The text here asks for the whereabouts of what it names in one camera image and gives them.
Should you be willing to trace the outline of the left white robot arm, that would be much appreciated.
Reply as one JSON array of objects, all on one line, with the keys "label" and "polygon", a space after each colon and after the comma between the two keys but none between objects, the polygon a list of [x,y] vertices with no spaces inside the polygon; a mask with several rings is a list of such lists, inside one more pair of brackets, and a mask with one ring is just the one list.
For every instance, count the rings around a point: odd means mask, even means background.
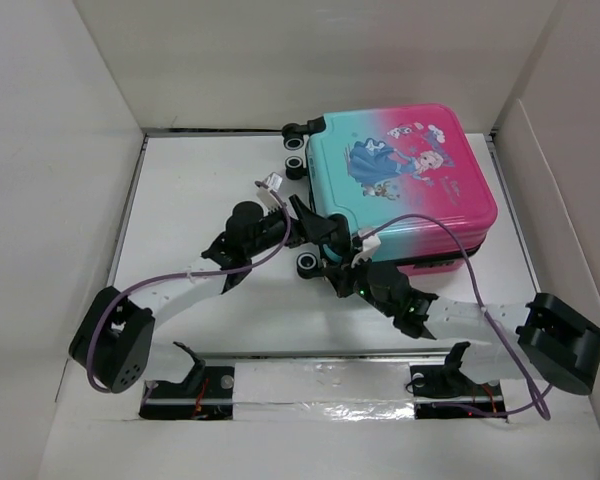
[{"label": "left white robot arm", "polygon": [[343,252],[351,234],[341,214],[323,217],[298,196],[272,197],[270,212],[238,203],[224,230],[183,271],[148,278],[124,289],[108,286],[92,300],[68,349],[90,386],[105,394],[128,390],[156,357],[155,329],[194,305],[237,287],[283,248],[311,243]]}]

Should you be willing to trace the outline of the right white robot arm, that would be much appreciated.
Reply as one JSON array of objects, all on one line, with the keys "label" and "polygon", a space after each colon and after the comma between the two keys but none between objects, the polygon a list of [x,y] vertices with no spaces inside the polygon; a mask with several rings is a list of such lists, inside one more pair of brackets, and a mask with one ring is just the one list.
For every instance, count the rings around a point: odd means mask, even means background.
[{"label": "right white robot arm", "polygon": [[402,334],[454,341],[441,371],[454,393],[525,377],[574,395],[593,391],[600,328],[557,296],[481,306],[418,290],[391,262],[328,265],[322,273],[338,297],[358,295]]}]

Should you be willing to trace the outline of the pink and teal kids suitcase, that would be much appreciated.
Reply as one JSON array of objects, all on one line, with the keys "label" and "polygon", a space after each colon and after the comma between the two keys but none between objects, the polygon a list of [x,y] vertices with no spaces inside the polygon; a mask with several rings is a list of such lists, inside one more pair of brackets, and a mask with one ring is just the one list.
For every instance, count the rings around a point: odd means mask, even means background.
[{"label": "pink and teal kids suitcase", "polygon": [[498,210],[460,121],[441,104],[330,112],[281,129],[290,179],[306,177],[311,209],[377,229],[372,259],[406,274],[460,268]]}]

